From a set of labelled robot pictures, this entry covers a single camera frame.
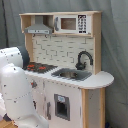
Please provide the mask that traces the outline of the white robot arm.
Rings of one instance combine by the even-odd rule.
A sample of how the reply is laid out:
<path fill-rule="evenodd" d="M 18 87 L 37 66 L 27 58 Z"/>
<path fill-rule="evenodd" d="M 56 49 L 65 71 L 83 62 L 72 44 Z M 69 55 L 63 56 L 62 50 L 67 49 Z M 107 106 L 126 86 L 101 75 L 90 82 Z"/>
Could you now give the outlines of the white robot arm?
<path fill-rule="evenodd" d="M 23 70 L 29 62 L 24 46 L 0 50 L 0 87 L 6 113 L 18 128 L 49 128 L 48 121 L 34 108 L 31 86 Z"/>

